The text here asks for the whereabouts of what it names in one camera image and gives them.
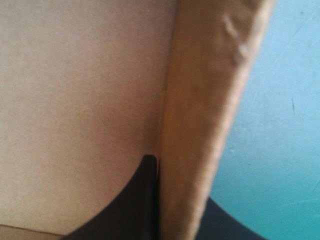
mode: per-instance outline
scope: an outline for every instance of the black fabric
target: black fabric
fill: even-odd
[[[158,240],[157,186],[157,159],[145,155],[120,194],[61,240]]]
[[[266,240],[208,199],[196,240]]]

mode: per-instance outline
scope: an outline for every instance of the beige surface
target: beige surface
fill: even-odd
[[[160,155],[161,239],[192,240],[273,0],[180,0]]]
[[[0,225],[1,240],[59,240],[62,236]]]
[[[174,12],[0,1],[0,224],[66,234],[154,153]]]

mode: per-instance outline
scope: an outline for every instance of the scratch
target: scratch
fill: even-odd
[[[297,204],[312,203],[312,202],[319,202],[319,201],[320,201],[320,198],[294,201],[294,202],[290,202],[288,204],[283,204],[283,205],[277,207],[276,209],[283,209],[283,208],[287,208],[287,207],[297,205]]]
[[[319,178],[319,180],[316,182],[316,185],[315,185],[315,186],[311,189],[311,191],[308,193],[308,196],[309,196],[310,194],[312,194],[312,193],[314,192],[314,190],[316,190],[319,185],[320,185],[320,178]]]
[[[295,103],[293,98],[291,98],[291,103],[292,103],[293,116],[296,116]]]
[[[320,6],[318,6],[312,14],[309,15],[309,17],[302,22],[302,24],[297,28],[297,30],[293,33],[292,37],[290,37],[289,41],[287,41],[283,48],[281,48],[281,50],[279,51],[279,53],[276,55],[275,59],[273,60],[273,63],[268,67],[268,69],[265,71],[265,74],[262,78],[262,80],[260,81],[256,91],[255,91],[255,94],[254,94],[254,97],[253,97],[253,100],[250,104],[250,107],[248,108],[248,111],[247,111],[247,114],[250,113],[251,109],[253,108],[254,104],[255,104],[255,101],[256,101],[256,98],[258,96],[258,93],[260,91],[260,88],[262,86],[262,84],[265,82],[267,76],[269,75],[269,73],[274,69],[274,67],[278,64],[278,61],[280,60],[282,54],[285,52],[285,50],[290,46],[290,44],[294,41],[294,39],[297,37],[297,35],[300,33],[300,31],[302,30],[302,28],[309,22],[311,21],[317,14],[317,12],[320,10]]]

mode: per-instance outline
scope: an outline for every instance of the turquoise wall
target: turquoise wall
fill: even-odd
[[[270,240],[320,240],[320,0],[278,0],[211,197]]]

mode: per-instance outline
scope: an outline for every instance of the brown cardboard edge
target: brown cardboard edge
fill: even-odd
[[[58,240],[63,236],[50,232],[0,224],[0,237],[1,240]]]
[[[178,3],[160,146],[162,240],[197,233],[274,3]]]

